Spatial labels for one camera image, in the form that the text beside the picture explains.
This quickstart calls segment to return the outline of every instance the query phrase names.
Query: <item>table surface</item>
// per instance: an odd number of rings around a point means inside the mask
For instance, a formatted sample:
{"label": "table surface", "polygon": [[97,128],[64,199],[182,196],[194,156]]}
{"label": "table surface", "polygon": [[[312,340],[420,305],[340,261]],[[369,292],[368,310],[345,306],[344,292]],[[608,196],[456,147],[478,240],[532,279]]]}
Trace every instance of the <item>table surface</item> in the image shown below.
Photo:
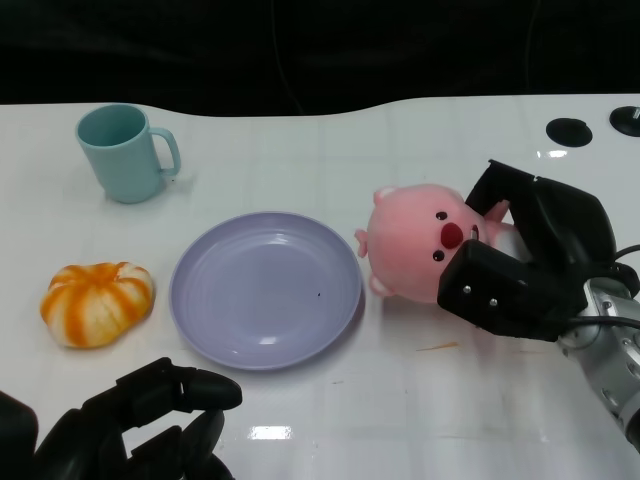
{"label": "table surface", "polygon": [[[168,306],[171,273],[213,225],[260,210],[325,222],[356,248],[372,193],[433,182],[466,195],[494,158],[595,194],[620,247],[632,220],[640,140],[608,123],[640,96],[415,99],[335,116],[207,118],[144,107],[170,129],[183,170],[138,205],[105,199],[74,137],[95,105],[0,107],[0,389],[30,405],[40,438],[68,409],[162,356],[238,381],[215,453],[238,479],[632,479],[640,457],[553,344],[493,337],[435,306],[367,292],[362,320],[285,371],[227,369],[191,351]],[[567,149],[548,121],[580,118],[594,139]],[[161,162],[169,152],[157,143]],[[150,318],[93,351],[58,347],[39,301],[67,264],[126,260],[157,286]],[[628,261],[640,267],[640,255]],[[360,260],[365,278],[368,261]],[[450,348],[430,350],[444,344]],[[128,448],[186,414],[125,435]]]}

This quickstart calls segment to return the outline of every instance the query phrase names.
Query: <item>plate rim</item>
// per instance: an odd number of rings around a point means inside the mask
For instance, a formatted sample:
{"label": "plate rim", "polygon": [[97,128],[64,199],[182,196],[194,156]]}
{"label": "plate rim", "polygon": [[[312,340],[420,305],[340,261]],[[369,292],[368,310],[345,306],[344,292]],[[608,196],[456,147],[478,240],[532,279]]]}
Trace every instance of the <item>plate rim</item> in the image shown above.
{"label": "plate rim", "polygon": [[[220,228],[228,223],[237,221],[241,218],[247,218],[247,217],[253,217],[253,216],[259,216],[259,215],[279,215],[279,216],[287,216],[287,217],[298,217],[298,218],[302,218],[304,220],[307,221],[311,221],[325,229],[327,229],[329,232],[331,232],[331,234],[335,237],[337,237],[340,242],[344,245],[344,247],[347,249],[347,251],[351,254],[351,260],[353,261],[353,265],[358,273],[357,275],[357,291],[358,291],[358,296],[357,299],[355,301],[355,304],[353,305],[350,314],[348,316],[348,319],[345,321],[344,325],[342,325],[340,327],[340,329],[337,331],[336,335],[331,338],[328,342],[322,344],[319,348],[317,349],[313,349],[311,352],[300,356],[299,358],[296,358],[293,361],[288,361],[288,362],[284,362],[284,363],[279,363],[279,364],[275,364],[275,365],[251,365],[251,366],[239,366],[237,364],[232,364],[229,363],[227,361],[221,360],[219,358],[216,358],[215,355],[212,355],[208,352],[205,352],[203,349],[197,347],[196,345],[194,345],[191,340],[187,337],[187,335],[185,334],[185,332],[182,330],[182,327],[180,326],[180,323],[176,320],[176,314],[175,314],[175,310],[173,307],[173,289],[174,289],[174,282],[176,279],[176,273],[178,272],[178,269],[180,268],[180,265],[182,265],[182,262],[184,260],[184,258],[187,256],[187,254],[195,247],[195,245],[206,235],[208,235],[211,231]],[[291,367],[293,365],[297,365],[301,362],[304,362],[305,360],[310,359],[311,357],[319,354],[320,352],[326,350],[332,343],[334,343],[339,337],[340,335],[343,334],[343,332],[346,330],[346,328],[351,324],[351,322],[354,320],[354,317],[358,311],[358,306],[360,305],[361,299],[364,295],[364,281],[362,279],[362,270],[360,269],[360,264],[358,263],[358,259],[356,257],[356,254],[354,253],[353,249],[351,248],[351,246],[347,243],[347,241],[342,237],[342,235],[338,234],[338,232],[336,232],[333,228],[329,227],[328,225],[326,225],[323,222],[320,222],[319,220],[316,220],[315,218],[311,218],[308,217],[306,215],[302,215],[299,213],[292,213],[292,212],[283,212],[283,211],[262,211],[262,212],[252,212],[252,213],[245,213],[245,214],[241,214],[241,215],[236,215],[235,217],[229,218],[223,222],[220,222],[216,225],[214,225],[213,227],[209,228],[208,230],[206,230],[205,232],[203,232],[201,235],[198,236],[198,238],[196,238],[193,242],[191,242],[191,244],[187,247],[187,249],[182,253],[182,255],[180,255],[180,258],[178,259],[178,262],[176,263],[176,266],[173,269],[173,272],[171,273],[171,281],[169,282],[169,311],[171,312],[171,319],[173,320],[173,323],[176,327],[176,329],[178,330],[178,333],[180,334],[180,336],[187,341],[187,343],[189,344],[189,346],[194,349],[196,352],[198,352],[200,355],[204,356],[205,358],[218,363],[220,365],[223,365],[225,367],[229,367],[229,368],[235,368],[238,370],[248,370],[248,371],[265,371],[265,370],[279,370],[279,369],[283,369],[283,368],[287,368],[287,367]]]}

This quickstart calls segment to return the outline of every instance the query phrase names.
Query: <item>plate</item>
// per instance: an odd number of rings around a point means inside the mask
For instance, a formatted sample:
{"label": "plate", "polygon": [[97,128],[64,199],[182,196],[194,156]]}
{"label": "plate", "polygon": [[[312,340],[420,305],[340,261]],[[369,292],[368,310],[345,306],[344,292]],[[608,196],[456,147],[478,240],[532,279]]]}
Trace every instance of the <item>plate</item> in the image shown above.
{"label": "plate", "polygon": [[354,317],[361,292],[356,257],[336,232],[268,212],[198,238],[176,266],[169,303],[181,335],[205,357],[272,370],[328,347]]}

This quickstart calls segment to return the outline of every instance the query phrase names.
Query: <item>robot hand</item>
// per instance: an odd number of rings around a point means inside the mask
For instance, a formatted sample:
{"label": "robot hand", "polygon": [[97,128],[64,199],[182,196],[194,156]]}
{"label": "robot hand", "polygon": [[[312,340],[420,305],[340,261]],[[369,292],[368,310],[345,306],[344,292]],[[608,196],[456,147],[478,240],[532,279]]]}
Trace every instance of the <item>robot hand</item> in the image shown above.
{"label": "robot hand", "polygon": [[[240,403],[242,391],[232,380],[161,358],[69,410],[34,454],[35,414],[0,393],[0,471],[33,480],[230,480],[212,451],[224,426],[222,410]],[[172,410],[204,412],[184,431],[171,427],[128,459],[122,433]]]}
{"label": "robot hand", "polygon": [[468,240],[440,277],[438,304],[493,333],[558,342],[640,451],[640,280],[617,262],[596,197],[491,161],[466,203],[508,200],[532,261]]}

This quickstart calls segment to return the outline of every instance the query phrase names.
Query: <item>mug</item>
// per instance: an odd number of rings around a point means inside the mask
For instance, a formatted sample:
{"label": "mug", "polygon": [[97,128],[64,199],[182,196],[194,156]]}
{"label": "mug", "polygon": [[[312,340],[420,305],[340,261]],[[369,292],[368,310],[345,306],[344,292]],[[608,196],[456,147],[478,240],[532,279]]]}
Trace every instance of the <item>mug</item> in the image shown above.
{"label": "mug", "polygon": [[[169,144],[173,168],[163,169],[151,135]],[[87,113],[76,138],[107,195],[121,203],[151,198],[164,186],[164,176],[180,171],[180,152],[169,130],[149,126],[147,115],[133,105],[115,104]]]}

